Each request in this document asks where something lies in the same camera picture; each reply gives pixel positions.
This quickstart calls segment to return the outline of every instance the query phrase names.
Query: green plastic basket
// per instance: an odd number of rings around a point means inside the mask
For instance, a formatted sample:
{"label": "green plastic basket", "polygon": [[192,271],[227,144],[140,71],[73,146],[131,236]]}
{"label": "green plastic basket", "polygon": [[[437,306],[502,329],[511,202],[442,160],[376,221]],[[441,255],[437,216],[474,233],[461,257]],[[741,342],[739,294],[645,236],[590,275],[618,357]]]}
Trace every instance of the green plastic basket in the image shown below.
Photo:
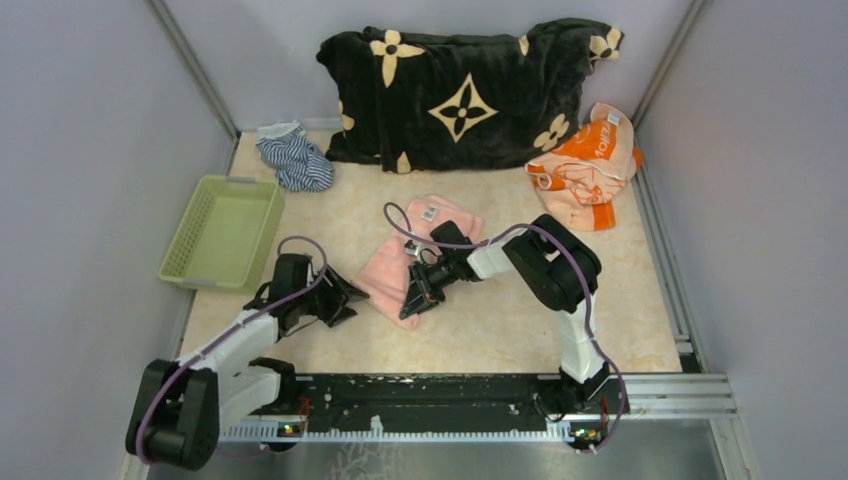
{"label": "green plastic basket", "polygon": [[159,278],[191,289],[253,293],[262,281],[284,203],[274,180],[203,177]]}

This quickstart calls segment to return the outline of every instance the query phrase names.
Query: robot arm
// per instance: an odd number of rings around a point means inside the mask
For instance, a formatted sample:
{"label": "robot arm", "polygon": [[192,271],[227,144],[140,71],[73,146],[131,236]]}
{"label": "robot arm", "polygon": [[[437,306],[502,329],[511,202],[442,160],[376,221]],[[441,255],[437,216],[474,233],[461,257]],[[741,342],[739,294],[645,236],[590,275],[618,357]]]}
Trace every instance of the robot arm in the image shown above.
{"label": "robot arm", "polygon": [[[609,377],[608,366],[595,350],[585,328],[586,302],[594,302],[601,262],[589,247],[550,215],[540,216],[533,225],[551,234],[574,257],[586,277],[593,294],[591,298],[584,298],[574,269],[556,247],[539,233],[527,230],[476,250],[442,248],[442,255],[432,264],[421,260],[413,262],[409,267],[410,284],[400,317],[435,308],[445,301],[442,289],[458,280],[482,281],[516,271],[536,298],[554,311],[562,341],[560,369],[569,380],[569,396],[574,397],[570,403],[585,404]],[[438,226],[431,236],[441,243],[472,245],[453,222]],[[594,314],[590,326],[594,331]]]}
{"label": "robot arm", "polygon": [[245,321],[314,280],[308,256],[280,255],[273,280],[259,288],[253,300],[218,336],[177,360],[151,362],[142,376],[127,429],[127,452],[138,454],[135,441],[141,420],[159,390],[178,368],[198,355],[201,359],[168,389],[143,432],[144,451],[154,461],[197,470],[214,453],[220,431],[262,407],[296,402],[294,367],[257,357],[297,325],[301,316],[315,316],[333,327],[356,315],[348,303],[368,295],[328,266],[324,278],[306,295],[249,323]]}

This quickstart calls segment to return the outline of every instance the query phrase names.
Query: white panel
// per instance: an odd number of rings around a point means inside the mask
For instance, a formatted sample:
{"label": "white panel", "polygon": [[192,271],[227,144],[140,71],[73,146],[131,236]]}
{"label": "white panel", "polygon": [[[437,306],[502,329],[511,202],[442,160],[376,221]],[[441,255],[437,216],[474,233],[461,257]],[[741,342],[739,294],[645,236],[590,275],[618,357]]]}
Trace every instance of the white panel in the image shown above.
{"label": "white panel", "polygon": [[763,478],[844,477],[848,5],[699,23],[639,134],[706,357]]}
{"label": "white panel", "polygon": [[523,35],[541,22],[582,17],[615,25],[621,57],[598,66],[584,89],[632,114],[680,24],[681,0],[168,0],[177,22],[221,92],[236,126],[282,119],[337,118],[338,97],[315,60],[320,43],[373,25],[433,34]]}
{"label": "white panel", "polygon": [[228,150],[144,2],[0,2],[4,479],[118,476],[190,299],[159,263]]}

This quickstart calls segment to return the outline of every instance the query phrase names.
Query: blue and white striped towel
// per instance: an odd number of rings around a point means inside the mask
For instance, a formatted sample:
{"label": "blue and white striped towel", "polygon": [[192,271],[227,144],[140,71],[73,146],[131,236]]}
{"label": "blue and white striped towel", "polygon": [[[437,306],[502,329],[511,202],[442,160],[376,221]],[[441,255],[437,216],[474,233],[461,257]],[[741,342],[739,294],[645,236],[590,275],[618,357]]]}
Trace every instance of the blue and white striped towel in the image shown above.
{"label": "blue and white striped towel", "polygon": [[333,164],[297,122],[260,128],[256,148],[277,169],[280,185],[293,192],[322,192],[333,185]]}

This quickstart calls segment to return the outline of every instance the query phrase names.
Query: table surface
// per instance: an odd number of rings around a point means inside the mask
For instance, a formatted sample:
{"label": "table surface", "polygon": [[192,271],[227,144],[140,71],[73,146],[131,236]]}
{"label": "table surface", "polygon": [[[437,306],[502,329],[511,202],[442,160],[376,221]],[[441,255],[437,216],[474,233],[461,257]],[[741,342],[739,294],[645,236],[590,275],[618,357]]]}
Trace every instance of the table surface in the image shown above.
{"label": "table surface", "polygon": [[[332,132],[309,132],[322,150]],[[273,178],[255,147],[256,134],[241,137],[231,171],[236,176]],[[300,234],[317,240],[330,265],[354,278],[391,233],[382,206],[406,206],[413,198],[440,195],[483,217],[481,238],[529,222],[544,208],[522,169],[495,172],[384,173],[378,166],[336,163],[335,183],[322,193],[286,192],[286,206],[265,265],[270,279],[276,243]],[[618,225],[601,232],[574,232],[601,259],[596,299],[598,338],[628,372],[680,371],[668,315],[657,282],[631,187],[614,199]],[[297,242],[284,251],[313,252]],[[308,373],[519,373],[554,372],[560,342],[551,312],[517,274],[470,284],[458,282],[448,300],[407,331],[367,303],[359,315],[330,329],[323,323],[274,345],[265,356],[293,363]],[[212,339],[235,319],[252,295],[200,290],[183,340],[183,353]],[[310,321],[301,319],[301,324]]]}

